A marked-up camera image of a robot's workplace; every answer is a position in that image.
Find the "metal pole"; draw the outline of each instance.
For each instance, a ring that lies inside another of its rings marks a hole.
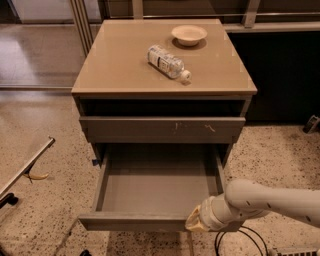
[[[54,138],[49,138],[49,141],[38,152],[36,152],[32,158],[0,190],[0,199],[9,190],[9,188],[11,188],[12,185],[37,161],[37,159],[47,150],[47,148],[51,147],[51,145],[55,142]]]

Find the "white bowl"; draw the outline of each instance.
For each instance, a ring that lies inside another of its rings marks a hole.
[[[184,46],[195,46],[199,41],[207,36],[207,31],[201,27],[193,25],[183,25],[175,27],[171,34]]]

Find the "wooden cabinet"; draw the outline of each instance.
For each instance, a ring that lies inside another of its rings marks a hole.
[[[195,47],[170,34],[206,29]],[[189,85],[146,60],[160,44],[182,58]],[[193,208],[223,193],[225,166],[256,88],[218,20],[105,21],[72,90],[101,165],[89,230],[183,231]]]

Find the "wall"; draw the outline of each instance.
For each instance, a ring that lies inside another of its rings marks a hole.
[[[69,0],[12,0],[22,23],[64,23],[72,21]],[[100,20],[97,0],[85,0],[90,20]]]

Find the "glass wall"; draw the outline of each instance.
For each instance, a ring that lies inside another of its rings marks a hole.
[[[241,22],[250,0],[141,0],[144,18],[219,17],[223,23]],[[132,18],[139,1],[105,0],[108,18]],[[319,0],[254,0],[260,2],[256,22],[320,21]]]

